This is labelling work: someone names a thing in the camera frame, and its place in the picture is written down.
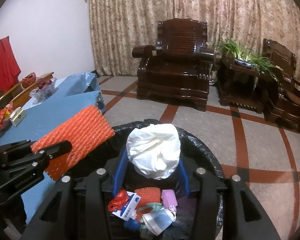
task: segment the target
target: tissue box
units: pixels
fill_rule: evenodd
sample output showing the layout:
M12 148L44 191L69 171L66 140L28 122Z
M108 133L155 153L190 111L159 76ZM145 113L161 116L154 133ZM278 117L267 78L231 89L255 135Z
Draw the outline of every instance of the tissue box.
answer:
M141 197L138 196L136 193L127 191L129 196L128 202L122 207L121 210L115 210L112 212L115 216L128 221L133 211L136 209Z
M18 124L26 117L26 112L20 108L16 109L10 116L13 126L18 126Z

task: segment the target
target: orange foam net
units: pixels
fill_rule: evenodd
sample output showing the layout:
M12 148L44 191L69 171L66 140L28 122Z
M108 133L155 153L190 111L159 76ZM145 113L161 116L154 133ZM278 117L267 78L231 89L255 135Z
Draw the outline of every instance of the orange foam net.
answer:
M144 187L136 189L134 192L141 197L138 206L136 207L137 221L140 221L142 215L149 213L151 209L148 208L143 211L139 211L138 209L152 202L161 203L161 190L158 187Z
M69 153L50 161L45 170L53 180L76 165L98 145L114 136L114 130L95 106L88 106L35 142L31 149L39 149L68 140L72 144Z

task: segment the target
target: black garbage bin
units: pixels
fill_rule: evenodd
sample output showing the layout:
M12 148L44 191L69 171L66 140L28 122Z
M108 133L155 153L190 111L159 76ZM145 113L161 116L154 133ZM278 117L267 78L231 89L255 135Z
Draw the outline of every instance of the black garbage bin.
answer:
M77 165L69 170L69 174L77 181L80 181L80 179L89 176L89 174L96 169L105 167L108 160L119 156L120 152L122 151L122 147L124 147L126 144L128 135L135 128L140 129L150 124L160 123L161 122L154 119L146 119L143 122L137 121L113 127L115 135L98 146L95 150L90 152L84 159L79 161ZM222 171L221 165L213 155L213 153L210 151L210 149L201 140L188 133L187 131L178 127L177 131L181 142L181 153L183 154L183 156L193 159L198 166L205 168L212 174L224 178L224 173ZM135 171L132 163L128 163L122 187L130 192L134 192L135 189L143 187L158 187L160 189L175 190L176 188L178 188L178 183L178 176L176 175L176 172L174 172L168 178L162 180L146 179ZM79 205L78 207L79 217L80 213L85 213L85 210L83 210L83 202L84 199L82 199L82 205ZM123 227L123 220L112 215L110 212L108 216L113 239L140 239L139 232L132 232ZM220 232L222 225L223 196L221 194L218 197L216 235ZM82 228L82 230L79 229L79 235L84 234L84 232L84 228Z

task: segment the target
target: tiled floor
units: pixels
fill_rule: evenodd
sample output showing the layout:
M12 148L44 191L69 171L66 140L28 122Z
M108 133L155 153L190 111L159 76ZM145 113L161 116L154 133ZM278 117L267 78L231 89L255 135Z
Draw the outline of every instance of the tiled floor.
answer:
M300 225L300 134L265 122L262 114L220 106L210 87L206 112L137 100L136 77L100 77L112 126L154 118L201 139L227 177L239 174L268 213L282 240Z

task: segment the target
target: curtain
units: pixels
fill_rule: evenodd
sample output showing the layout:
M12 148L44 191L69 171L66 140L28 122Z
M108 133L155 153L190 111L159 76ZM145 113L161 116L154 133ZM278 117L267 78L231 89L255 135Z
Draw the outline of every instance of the curtain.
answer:
M300 9L293 0L89 0L91 41L100 74L135 75L137 45L154 45L157 22L192 18L208 22L208 44L220 39L262 51L263 38L296 54L300 80Z

